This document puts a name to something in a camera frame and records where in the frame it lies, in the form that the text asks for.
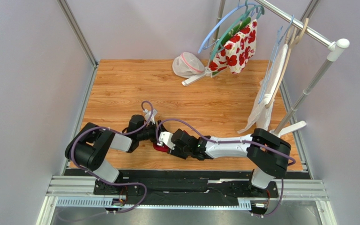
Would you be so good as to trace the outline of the dark red cloth napkin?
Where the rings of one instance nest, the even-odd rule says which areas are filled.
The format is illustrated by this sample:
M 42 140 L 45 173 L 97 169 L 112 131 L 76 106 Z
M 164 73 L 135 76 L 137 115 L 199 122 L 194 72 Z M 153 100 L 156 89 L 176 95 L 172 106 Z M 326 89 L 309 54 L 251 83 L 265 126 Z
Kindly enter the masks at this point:
M 165 152 L 171 155 L 177 155 L 178 157 L 182 154 L 185 154 L 184 148 L 187 144 L 189 137 L 188 133 L 184 130 L 178 129 L 176 132 L 173 133 L 172 142 L 175 144 L 174 149 L 170 149 L 164 146 L 158 146 L 158 141 L 153 145 L 155 150 Z

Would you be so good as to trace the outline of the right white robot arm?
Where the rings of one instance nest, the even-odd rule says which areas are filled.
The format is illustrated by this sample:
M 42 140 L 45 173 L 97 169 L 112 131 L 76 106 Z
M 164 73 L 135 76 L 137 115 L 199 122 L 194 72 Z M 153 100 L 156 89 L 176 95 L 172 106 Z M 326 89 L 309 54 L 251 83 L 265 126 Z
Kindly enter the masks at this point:
M 259 189 L 266 189 L 274 178 L 284 178 L 288 166 L 295 163 L 290 144 L 262 128 L 230 138 L 196 138 L 178 129 L 175 133 L 162 132 L 158 140 L 168 147 L 169 154 L 183 159 L 248 158 L 256 165 L 249 183 Z

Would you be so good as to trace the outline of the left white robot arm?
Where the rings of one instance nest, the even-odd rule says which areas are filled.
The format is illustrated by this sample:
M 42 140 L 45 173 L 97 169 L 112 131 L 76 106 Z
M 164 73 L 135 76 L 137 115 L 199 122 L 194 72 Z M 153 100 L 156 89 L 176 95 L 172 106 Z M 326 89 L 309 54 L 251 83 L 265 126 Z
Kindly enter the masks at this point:
M 67 146 L 65 157 L 106 183 L 122 183 L 123 173 L 105 159 L 108 150 L 132 153 L 140 141 L 151 141 L 156 150 L 167 150 L 157 145 L 156 131 L 167 131 L 164 126 L 157 127 L 160 122 L 148 122 L 143 115 L 135 114 L 121 133 L 89 122 Z

